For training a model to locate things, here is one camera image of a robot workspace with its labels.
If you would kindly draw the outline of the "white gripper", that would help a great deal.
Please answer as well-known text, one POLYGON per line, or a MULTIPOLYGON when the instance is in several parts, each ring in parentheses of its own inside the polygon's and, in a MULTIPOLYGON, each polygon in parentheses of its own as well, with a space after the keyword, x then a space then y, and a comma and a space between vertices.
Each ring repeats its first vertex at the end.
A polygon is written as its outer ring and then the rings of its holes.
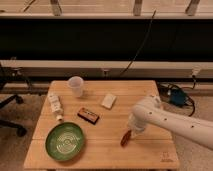
POLYGON ((142 133, 146 128, 146 123, 142 120, 139 120, 133 114, 128 118, 128 128, 131 130, 131 136, 136 137, 142 133))

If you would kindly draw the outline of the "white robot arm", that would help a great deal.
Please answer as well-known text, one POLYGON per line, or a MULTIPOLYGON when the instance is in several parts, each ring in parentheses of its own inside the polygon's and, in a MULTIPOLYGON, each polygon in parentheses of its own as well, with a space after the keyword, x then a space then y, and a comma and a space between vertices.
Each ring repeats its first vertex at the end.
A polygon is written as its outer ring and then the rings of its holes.
POLYGON ((213 150, 213 122, 163 110, 158 96, 145 96, 132 107, 129 128, 134 133, 141 133, 148 123, 213 150))

